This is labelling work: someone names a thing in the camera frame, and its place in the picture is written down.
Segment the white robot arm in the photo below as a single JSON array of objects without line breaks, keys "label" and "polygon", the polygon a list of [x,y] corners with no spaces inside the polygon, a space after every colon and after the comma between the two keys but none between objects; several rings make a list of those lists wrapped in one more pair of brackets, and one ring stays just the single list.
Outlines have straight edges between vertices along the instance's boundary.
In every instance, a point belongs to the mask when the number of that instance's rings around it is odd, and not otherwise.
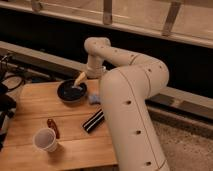
[{"label": "white robot arm", "polygon": [[99,80],[101,108],[120,171],[170,171],[145,100],[169,81],[161,60],[115,48],[104,37],[85,40],[87,78]]}]

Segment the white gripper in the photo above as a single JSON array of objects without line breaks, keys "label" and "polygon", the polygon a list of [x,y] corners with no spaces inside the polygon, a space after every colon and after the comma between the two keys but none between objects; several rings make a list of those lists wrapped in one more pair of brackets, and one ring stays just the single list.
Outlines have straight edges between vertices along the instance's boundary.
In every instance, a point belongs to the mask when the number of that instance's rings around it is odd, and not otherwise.
[{"label": "white gripper", "polygon": [[86,67],[86,73],[82,72],[76,78],[73,86],[74,87],[79,86],[82,82],[84,82],[87,79],[87,77],[89,79],[99,79],[105,72],[106,72],[106,67],[105,66],[101,66],[100,68],[92,68],[92,67],[87,66]]}]

